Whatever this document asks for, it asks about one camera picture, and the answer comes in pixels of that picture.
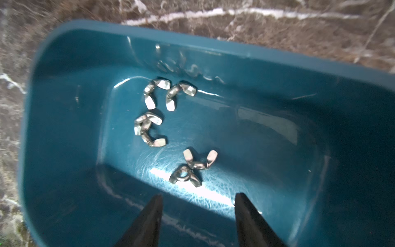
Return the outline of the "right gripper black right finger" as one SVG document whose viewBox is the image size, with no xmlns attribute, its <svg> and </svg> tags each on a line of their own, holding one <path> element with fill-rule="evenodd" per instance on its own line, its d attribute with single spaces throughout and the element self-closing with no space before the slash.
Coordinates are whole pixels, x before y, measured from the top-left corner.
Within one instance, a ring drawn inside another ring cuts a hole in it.
<svg viewBox="0 0 395 247">
<path fill-rule="evenodd" d="M 235 217 L 239 246 L 285 246 L 285 243 L 258 213 L 257 209 L 244 193 L 237 193 L 235 196 Z"/>
</svg>

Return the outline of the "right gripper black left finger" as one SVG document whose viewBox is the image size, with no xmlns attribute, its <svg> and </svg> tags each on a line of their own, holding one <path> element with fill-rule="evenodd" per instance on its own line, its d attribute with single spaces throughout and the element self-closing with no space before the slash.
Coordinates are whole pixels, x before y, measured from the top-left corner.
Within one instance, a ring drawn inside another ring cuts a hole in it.
<svg viewBox="0 0 395 247">
<path fill-rule="evenodd" d="M 155 195 L 114 246 L 157 247 L 162 215 L 163 198 Z"/>
</svg>

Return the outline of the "teal plastic storage box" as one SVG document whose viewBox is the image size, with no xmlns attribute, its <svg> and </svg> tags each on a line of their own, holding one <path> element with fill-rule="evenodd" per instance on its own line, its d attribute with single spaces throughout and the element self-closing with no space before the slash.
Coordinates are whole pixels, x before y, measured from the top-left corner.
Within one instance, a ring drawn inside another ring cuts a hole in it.
<svg viewBox="0 0 395 247">
<path fill-rule="evenodd" d="M 134 134 L 155 78 L 179 92 Z M 202 186 L 169 182 L 218 153 Z M 25 222 L 41 247 L 111 247 L 154 195 L 161 247 L 236 247 L 247 195 L 290 247 L 395 244 L 395 77 L 357 65 L 154 29 L 79 20 L 32 63 L 19 158 Z"/>
</svg>

